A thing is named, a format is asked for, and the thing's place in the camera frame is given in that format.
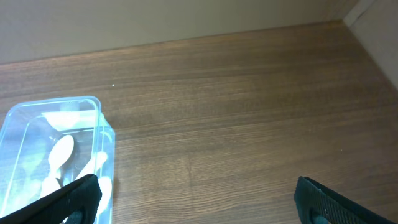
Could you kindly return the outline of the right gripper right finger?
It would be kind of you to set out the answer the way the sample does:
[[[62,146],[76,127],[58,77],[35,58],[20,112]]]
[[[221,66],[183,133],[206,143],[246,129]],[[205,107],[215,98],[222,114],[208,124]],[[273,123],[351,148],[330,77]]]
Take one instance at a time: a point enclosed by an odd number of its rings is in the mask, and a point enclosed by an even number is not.
[[[298,178],[294,201],[304,224],[394,224],[309,177]]]

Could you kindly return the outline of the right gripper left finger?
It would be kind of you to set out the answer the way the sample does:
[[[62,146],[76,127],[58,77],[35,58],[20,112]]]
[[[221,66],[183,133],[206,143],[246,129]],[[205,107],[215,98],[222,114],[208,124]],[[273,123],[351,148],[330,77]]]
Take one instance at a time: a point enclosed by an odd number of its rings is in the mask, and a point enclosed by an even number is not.
[[[56,190],[36,202],[3,218],[1,224],[93,224],[102,198],[98,178],[94,174]]]

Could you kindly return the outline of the white spoon with long handle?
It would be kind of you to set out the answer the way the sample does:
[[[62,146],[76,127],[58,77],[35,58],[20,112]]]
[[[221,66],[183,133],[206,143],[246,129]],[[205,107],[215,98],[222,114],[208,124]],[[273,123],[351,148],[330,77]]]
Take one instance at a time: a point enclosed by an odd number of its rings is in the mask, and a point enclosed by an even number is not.
[[[96,217],[100,216],[107,209],[113,192],[113,185],[110,177],[108,176],[100,177],[98,179],[98,183],[102,193],[102,197],[101,200],[99,201]]]

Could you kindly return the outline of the yellow plastic spoon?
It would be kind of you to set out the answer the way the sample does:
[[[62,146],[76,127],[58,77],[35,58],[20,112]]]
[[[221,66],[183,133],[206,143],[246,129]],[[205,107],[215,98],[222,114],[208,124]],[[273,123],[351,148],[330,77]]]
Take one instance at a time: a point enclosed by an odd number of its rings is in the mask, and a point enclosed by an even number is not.
[[[108,155],[105,152],[96,153],[75,177],[76,180],[82,178],[87,174],[95,174],[99,169],[102,168],[103,164],[108,159]]]

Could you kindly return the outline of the white plastic spoon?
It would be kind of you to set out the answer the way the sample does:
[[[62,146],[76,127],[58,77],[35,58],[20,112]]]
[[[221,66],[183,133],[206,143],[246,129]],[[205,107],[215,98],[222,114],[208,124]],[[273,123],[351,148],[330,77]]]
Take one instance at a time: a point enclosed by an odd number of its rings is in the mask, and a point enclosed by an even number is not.
[[[48,156],[49,174],[42,182],[39,198],[43,198],[62,187],[62,166],[69,160],[73,148],[74,139],[69,134],[55,143]]]

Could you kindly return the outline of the right clear plastic container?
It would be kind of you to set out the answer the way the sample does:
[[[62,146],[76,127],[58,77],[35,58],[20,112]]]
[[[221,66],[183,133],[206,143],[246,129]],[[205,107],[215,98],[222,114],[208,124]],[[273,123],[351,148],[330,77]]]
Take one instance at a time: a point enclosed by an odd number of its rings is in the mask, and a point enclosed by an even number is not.
[[[72,135],[74,148],[62,166],[62,187],[75,181],[98,152],[108,159],[95,175],[108,176],[114,185],[116,134],[94,96],[74,96],[19,103],[12,107],[1,128],[1,216],[39,200],[49,174],[48,156],[55,143]],[[107,209],[95,223],[111,223],[113,192]]]

